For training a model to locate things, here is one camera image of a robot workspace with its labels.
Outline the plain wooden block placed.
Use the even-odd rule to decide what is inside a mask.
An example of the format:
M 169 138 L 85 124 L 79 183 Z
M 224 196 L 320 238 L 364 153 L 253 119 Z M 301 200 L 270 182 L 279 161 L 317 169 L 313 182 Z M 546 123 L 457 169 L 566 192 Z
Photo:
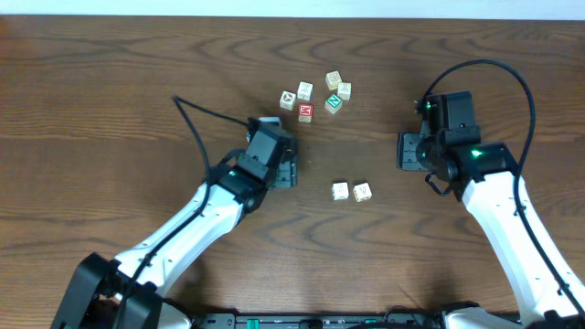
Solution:
M 372 192 L 368 183 L 355 185 L 353 188 L 353 194 L 356 202 L 363 202 L 372 197 Z

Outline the yellow-edged wooden block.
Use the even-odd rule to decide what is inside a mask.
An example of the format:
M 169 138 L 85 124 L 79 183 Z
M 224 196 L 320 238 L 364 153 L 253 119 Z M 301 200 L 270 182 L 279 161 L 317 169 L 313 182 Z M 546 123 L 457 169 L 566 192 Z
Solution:
M 347 182 L 332 184 L 333 200 L 344 200 L 349 198 L 349 187 Z

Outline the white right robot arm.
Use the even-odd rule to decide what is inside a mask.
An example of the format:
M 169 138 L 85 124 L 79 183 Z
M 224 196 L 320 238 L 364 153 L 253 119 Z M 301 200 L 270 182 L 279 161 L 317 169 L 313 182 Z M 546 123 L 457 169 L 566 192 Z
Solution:
M 437 136 L 400 133 L 397 167 L 447 183 L 488 238 L 529 327 L 582 327 L 584 285 L 534 209 L 517 164 L 503 143 L 467 139 L 443 146 Z

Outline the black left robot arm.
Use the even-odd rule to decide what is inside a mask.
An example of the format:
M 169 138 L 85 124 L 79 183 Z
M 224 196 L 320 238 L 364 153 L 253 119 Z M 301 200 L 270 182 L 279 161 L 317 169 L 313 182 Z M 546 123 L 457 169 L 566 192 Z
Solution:
M 257 210 L 274 187 L 296 184 L 297 142 L 255 133 L 247 149 L 209 166 L 202 185 L 150 237 L 113 260 L 97 253 L 76 268 L 54 328 L 188 328 L 166 301 L 182 273 L 218 238 Z

